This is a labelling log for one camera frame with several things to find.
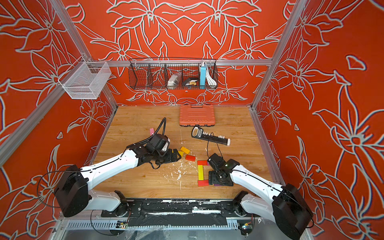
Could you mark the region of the lime yellow long block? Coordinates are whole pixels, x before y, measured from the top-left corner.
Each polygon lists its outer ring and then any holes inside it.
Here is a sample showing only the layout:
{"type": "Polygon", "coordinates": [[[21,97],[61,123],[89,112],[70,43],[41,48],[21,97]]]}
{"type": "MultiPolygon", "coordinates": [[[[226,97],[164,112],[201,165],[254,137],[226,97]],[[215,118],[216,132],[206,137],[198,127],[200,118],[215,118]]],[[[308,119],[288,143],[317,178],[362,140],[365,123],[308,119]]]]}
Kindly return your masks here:
{"type": "Polygon", "coordinates": [[[204,166],[198,165],[198,180],[203,181],[204,180],[204,166]]]}

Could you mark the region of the long red block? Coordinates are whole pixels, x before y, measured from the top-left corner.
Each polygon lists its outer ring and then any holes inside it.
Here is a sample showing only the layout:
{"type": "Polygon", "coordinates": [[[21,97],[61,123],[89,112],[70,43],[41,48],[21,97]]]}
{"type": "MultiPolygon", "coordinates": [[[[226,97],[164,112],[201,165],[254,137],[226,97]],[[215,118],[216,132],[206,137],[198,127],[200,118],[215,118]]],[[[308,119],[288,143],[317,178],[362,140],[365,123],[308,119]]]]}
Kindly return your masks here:
{"type": "Polygon", "coordinates": [[[198,180],[198,186],[199,187],[205,187],[205,186],[209,186],[210,183],[209,183],[209,180],[198,180]]]}

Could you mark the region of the red cube block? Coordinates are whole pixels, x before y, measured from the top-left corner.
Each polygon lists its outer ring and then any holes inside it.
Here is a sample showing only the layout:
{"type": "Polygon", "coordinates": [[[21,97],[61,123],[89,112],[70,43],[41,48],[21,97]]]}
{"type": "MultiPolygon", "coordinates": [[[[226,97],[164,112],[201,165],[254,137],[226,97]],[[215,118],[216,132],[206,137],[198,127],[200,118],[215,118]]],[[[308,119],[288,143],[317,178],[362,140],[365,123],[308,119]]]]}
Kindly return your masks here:
{"type": "Polygon", "coordinates": [[[208,162],[207,161],[198,161],[198,166],[207,166],[208,165],[208,162]]]}

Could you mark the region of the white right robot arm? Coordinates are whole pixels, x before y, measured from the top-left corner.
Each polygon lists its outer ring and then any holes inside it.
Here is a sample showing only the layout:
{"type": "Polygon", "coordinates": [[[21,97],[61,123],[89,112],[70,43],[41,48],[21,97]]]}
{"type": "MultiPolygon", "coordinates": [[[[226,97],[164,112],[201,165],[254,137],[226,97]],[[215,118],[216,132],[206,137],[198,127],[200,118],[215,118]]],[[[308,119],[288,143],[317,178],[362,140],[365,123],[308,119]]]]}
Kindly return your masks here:
{"type": "Polygon", "coordinates": [[[295,186],[270,182],[232,159],[226,162],[210,158],[208,164],[213,168],[209,173],[211,185],[237,184],[250,191],[242,191],[235,197],[238,215],[247,213],[266,218],[292,240],[299,240],[313,220],[313,212],[295,186]]]}

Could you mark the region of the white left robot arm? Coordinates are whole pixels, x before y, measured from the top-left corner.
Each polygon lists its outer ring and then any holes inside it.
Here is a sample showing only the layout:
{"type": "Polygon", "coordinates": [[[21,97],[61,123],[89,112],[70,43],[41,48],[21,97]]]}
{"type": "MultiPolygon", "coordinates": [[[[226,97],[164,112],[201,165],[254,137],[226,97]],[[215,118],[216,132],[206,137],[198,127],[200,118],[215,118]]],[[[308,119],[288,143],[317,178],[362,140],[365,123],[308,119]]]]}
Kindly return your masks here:
{"type": "Polygon", "coordinates": [[[120,191],[106,193],[94,188],[105,180],[144,163],[155,162],[160,167],[177,162],[181,158],[176,149],[168,149],[164,153],[155,150],[150,153],[143,146],[139,146],[91,166],[78,168],[72,165],[61,176],[54,190],[55,198],[66,218],[88,210],[107,211],[122,217],[130,211],[126,197],[120,191]]]}

